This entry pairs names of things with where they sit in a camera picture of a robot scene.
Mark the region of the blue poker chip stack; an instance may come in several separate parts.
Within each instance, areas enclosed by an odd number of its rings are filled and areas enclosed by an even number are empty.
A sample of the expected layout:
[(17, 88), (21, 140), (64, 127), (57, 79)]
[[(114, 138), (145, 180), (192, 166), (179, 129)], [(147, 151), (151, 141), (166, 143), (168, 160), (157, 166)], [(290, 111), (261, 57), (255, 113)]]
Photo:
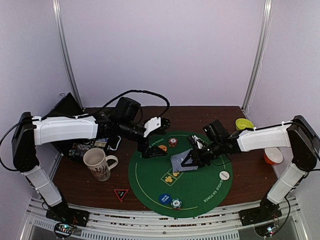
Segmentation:
[(182, 207), (182, 201), (179, 198), (174, 198), (171, 200), (170, 205), (173, 210), (180, 210)]

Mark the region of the red poker chip stack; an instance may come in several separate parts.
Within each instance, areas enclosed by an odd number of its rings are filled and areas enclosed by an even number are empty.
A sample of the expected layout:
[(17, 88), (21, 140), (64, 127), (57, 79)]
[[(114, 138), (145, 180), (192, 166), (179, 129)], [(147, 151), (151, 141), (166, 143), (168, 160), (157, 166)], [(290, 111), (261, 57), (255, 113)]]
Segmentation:
[(178, 144), (178, 139), (177, 139), (177, 138), (175, 138), (175, 137), (169, 138), (169, 140), (168, 140), (168, 145), (169, 145), (170, 147), (174, 148), (174, 147), (177, 146), (177, 144)]

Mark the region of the blue playing card deck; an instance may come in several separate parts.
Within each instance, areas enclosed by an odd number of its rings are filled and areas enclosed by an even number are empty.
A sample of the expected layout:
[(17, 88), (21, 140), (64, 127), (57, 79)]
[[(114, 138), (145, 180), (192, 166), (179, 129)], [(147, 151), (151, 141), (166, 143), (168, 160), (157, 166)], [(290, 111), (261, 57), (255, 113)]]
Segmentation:
[(194, 167), (181, 166), (183, 159), (187, 156), (188, 153), (189, 153), (189, 150), (171, 156), (170, 161), (171, 161), (172, 170), (174, 173), (195, 171), (198, 169), (198, 166), (194, 166)]

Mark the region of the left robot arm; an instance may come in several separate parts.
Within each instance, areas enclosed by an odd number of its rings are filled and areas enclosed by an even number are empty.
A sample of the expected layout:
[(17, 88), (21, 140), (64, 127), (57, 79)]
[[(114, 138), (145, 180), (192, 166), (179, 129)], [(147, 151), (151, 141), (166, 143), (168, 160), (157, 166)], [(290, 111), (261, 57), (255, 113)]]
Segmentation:
[(11, 140), (13, 165), (43, 197), (53, 215), (61, 222), (67, 222), (72, 218), (72, 211), (63, 194), (42, 168), (36, 156), (36, 146), (120, 136), (135, 141), (137, 151), (145, 159), (165, 156), (166, 152), (161, 148), (149, 146), (149, 135), (164, 135), (171, 126), (170, 120), (156, 116), (142, 125), (134, 123), (140, 108), (139, 102), (121, 97), (114, 109), (101, 109), (82, 115), (70, 116), (52, 111), (48, 116), (41, 117), (24, 112)]

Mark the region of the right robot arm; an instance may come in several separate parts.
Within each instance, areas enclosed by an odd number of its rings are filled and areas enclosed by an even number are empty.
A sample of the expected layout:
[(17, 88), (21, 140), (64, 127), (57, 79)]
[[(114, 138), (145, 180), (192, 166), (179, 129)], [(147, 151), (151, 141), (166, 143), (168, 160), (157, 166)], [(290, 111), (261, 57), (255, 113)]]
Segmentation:
[(291, 164), (277, 182), (268, 190), (259, 207), (242, 210), (245, 220), (270, 219), (279, 210), (279, 204), (297, 187), (302, 179), (316, 170), (320, 159), (320, 139), (306, 119), (296, 115), (290, 121), (262, 128), (246, 127), (230, 134), (216, 119), (203, 127), (210, 142), (205, 143), (196, 135), (187, 137), (191, 148), (170, 157), (172, 163), (183, 168), (209, 166), (213, 159), (225, 154), (239, 154), (252, 150), (272, 150), (278, 147), (290, 148), (293, 154)]

